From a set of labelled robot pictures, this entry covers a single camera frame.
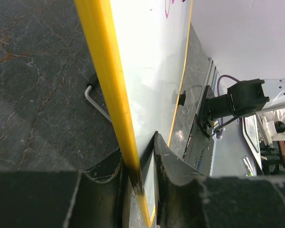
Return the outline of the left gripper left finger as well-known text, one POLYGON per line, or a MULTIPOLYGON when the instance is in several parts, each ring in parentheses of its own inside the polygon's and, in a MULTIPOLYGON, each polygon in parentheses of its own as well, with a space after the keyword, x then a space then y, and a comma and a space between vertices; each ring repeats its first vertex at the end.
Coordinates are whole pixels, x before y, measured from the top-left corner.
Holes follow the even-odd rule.
POLYGON ((127 182, 120 150, 86 171, 0 171, 0 228, 120 228, 127 182))

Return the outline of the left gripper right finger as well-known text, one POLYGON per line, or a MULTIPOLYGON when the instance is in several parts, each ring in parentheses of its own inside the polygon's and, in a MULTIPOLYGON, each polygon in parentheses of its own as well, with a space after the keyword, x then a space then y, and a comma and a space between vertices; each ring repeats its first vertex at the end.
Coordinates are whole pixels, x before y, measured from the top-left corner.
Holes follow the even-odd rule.
POLYGON ((205 176, 154 135, 157 219, 162 228, 285 228, 285 175, 205 176))

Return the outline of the orange framed whiteboard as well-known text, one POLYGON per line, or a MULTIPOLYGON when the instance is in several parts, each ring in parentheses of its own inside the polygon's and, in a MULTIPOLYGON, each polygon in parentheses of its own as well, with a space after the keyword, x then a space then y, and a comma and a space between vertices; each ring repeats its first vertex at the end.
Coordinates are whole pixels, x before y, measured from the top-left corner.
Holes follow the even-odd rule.
POLYGON ((140 214, 156 212, 152 138, 170 142, 184 78, 190 0, 77 0, 97 78, 140 214))

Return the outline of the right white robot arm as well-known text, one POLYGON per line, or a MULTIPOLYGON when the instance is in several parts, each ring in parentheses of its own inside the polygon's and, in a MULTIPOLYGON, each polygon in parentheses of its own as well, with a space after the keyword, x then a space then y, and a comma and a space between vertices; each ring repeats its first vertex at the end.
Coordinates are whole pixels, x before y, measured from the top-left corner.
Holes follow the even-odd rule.
POLYGON ((225 95, 207 99, 211 117, 248 117, 285 108, 285 78, 240 81, 225 95))

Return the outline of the whiteboard metal stand leg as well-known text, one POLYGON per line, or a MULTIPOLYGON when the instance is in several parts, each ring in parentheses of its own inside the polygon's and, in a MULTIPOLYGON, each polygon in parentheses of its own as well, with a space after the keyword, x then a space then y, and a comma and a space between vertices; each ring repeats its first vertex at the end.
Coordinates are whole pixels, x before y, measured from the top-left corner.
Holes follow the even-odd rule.
POLYGON ((105 111, 103 108, 101 108, 91 97, 90 92, 93 89, 93 85, 88 83, 87 88, 84 91, 84 97, 85 99, 97 110, 99 111, 110 123, 112 123, 111 117, 107 111, 105 111))

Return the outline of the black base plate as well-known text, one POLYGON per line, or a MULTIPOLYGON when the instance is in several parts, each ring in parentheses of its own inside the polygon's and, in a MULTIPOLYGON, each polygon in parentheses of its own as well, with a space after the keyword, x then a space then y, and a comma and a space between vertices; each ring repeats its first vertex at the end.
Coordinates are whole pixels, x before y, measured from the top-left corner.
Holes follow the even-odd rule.
POLYGON ((209 105, 209 100, 214 97, 214 92, 207 85, 201 96, 198 112, 194 116, 183 155, 183 160, 188 165, 207 176, 212 175, 212 160, 215 149, 215 140, 212 136, 214 119, 209 105))

